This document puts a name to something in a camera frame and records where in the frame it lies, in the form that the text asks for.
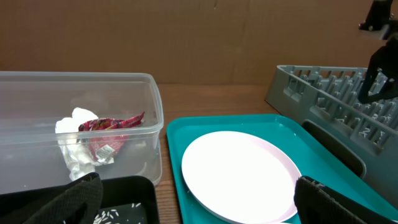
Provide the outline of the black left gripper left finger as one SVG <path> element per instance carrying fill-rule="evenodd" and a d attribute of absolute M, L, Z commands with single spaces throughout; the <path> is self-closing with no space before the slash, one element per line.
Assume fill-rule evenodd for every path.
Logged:
<path fill-rule="evenodd" d="M 1 195 L 1 223 L 93 223 L 103 184 L 89 173 L 67 185 Z"/>

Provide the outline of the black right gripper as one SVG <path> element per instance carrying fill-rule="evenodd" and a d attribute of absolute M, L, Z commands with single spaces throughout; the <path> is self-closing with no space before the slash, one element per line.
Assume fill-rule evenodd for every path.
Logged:
<path fill-rule="evenodd" d="M 358 29 L 378 32 L 379 39 L 387 40 L 386 45 L 378 49 L 371 57 L 363 85 L 358 93 L 362 104 L 397 97 L 397 19 L 391 12 L 393 0 L 373 0 L 364 22 Z M 369 91 L 382 72 L 387 77 L 379 93 L 369 95 Z"/>

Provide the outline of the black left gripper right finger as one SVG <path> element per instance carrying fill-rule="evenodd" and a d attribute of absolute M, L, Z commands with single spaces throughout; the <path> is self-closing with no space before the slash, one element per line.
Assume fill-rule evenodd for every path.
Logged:
<path fill-rule="evenodd" d="M 296 181 L 294 204 L 303 224 L 395 224 L 309 176 Z"/>

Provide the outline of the pile of rice grains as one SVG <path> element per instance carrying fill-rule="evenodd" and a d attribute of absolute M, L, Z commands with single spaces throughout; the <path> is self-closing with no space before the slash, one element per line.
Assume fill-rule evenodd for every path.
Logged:
<path fill-rule="evenodd" d="M 88 224 L 148 224 L 141 203 L 102 208 Z"/>

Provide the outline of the white tissue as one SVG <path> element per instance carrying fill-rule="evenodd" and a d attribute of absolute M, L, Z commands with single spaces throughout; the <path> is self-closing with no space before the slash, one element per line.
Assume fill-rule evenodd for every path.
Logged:
<path fill-rule="evenodd" d="M 55 132 L 57 134 L 78 132 L 79 125 L 93 119 L 98 119 L 97 115 L 93 112 L 83 108 L 75 108 L 71 117 L 66 117 L 56 122 Z M 58 140 L 58 146 L 60 147 L 66 166 L 70 171 L 69 178 L 72 181 L 94 172 L 96 166 L 114 163 L 113 158 L 103 163 L 95 162 L 90 151 L 83 144 L 78 144 L 75 135 L 73 135 L 71 139 Z"/>

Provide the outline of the red snack wrapper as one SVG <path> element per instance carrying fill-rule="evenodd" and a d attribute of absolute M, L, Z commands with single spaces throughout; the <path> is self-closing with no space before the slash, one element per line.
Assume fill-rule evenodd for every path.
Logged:
<path fill-rule="evenodd" d="M 139 127 L 143 123 L 145 112 L 129 119 L 100 118 L 87 121 L 78 127 L 83 131 L 112 131 L 115 129 L 129 129 Z M 103 136 L 98 138 L 84 139 L 95 162 L 100 164 L 109 163 L 127 141 L 127 135 Z"/>

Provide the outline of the pink round plate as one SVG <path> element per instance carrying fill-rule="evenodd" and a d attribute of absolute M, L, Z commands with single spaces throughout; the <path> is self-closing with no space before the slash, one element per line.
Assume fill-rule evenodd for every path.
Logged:
<path fill-rule="evenodd" d="M 199 204 L 229 223 L 283 223 L 297 214 L 293 160 L 270 142 L 237 131 L 192 141 L 182 177 Z"/>

